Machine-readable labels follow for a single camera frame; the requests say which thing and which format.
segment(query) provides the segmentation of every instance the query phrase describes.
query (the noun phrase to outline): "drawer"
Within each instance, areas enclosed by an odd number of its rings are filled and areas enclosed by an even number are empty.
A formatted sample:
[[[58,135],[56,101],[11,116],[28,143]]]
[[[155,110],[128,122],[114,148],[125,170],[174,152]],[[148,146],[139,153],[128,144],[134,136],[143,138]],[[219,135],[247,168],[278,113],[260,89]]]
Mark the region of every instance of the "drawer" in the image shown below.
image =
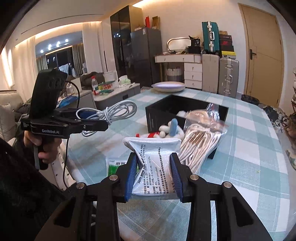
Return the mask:
[[[171,54],[155,56],[156,63],[169,62],[192,62],[194,63],[194,55],[192,54]]]
[[[202,73],[202,64],[184,63],[184,70]]]
[[[188,88],[202,89],[202,82],[198,80],[185,80],[185,85]]]
[[[202,81],[202,73],[201,72],[184,71],[184,79]]]
[[[194,55],[194,62],[195,62],[195,63],[200,63],[201,60],[202,60],[202,56],[201,56],[201,54]]]

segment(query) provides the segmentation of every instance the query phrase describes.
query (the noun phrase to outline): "person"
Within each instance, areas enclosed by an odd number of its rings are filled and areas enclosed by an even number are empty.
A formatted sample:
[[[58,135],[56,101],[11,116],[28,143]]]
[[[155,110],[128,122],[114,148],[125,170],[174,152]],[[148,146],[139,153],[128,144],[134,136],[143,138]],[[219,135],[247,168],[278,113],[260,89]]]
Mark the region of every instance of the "person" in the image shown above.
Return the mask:
[[[43,146],[38,154],[52,163],[61,139]],[[42,139],[29,131],[21,132],[10,146],[0,138],[0,237],[1,240],[34,240],[57,206],[66,199],[34,166],[33,144]]]

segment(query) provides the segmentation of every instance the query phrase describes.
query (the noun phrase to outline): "tablecloth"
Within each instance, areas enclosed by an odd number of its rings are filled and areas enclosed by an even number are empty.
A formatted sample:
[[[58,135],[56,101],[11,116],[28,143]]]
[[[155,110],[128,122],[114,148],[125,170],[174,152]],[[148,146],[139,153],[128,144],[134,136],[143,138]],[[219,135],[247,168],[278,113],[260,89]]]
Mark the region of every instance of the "tablecloth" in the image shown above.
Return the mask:
[[[106,177],[106,157],[128,158],[124,137],[147,133],[145,107],[168,94],[153,90],[129,98],[137,113],[112,123],[105,132],[90,137],[73,134],[69,158],[76,168],[70,172],[77,182],[100,182]],[[230,181],[258,215],[273,240],[283,240],[289,216],[289,182],[278,137],[266,113],[241,100],[185,89],[175,95],[204,100],[229,108],[228,131],[214,158],[203,163],[200,176],[208,182]],[[216,240],[215,203],[212,208],[212,240]],[[129,240],[186,240],[190,204],[179,200],[130,200],[118,203],[120,231]]]

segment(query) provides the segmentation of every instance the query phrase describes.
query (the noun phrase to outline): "wooden door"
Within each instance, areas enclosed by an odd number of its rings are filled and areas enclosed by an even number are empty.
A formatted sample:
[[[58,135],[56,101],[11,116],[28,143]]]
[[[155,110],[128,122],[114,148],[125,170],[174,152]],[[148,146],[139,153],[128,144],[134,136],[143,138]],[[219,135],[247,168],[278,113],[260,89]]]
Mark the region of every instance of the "wooden door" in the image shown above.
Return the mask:
[[[241,7],[249,43],[246,94],[262,104],[278,107],[283,82],[283,52],[276,17],[259,9]]]

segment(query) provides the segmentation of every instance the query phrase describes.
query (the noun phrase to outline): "refrigerator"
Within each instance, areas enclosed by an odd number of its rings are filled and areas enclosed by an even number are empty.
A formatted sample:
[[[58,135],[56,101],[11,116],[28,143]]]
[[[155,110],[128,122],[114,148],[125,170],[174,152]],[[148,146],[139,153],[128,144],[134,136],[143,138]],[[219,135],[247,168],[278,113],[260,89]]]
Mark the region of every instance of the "refrigerator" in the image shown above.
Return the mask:
[[[112,43],[118,77],[127,75],[135,82],[135,72],[131,48],[131,32],[143,27],[142,9],[126,6],[110,17]]]
[[[140,87],[160,82],[160,67],[154,58],[163,52],[160,30],[143,28],[132,32],[131,46],[135,82],[140,83]]]

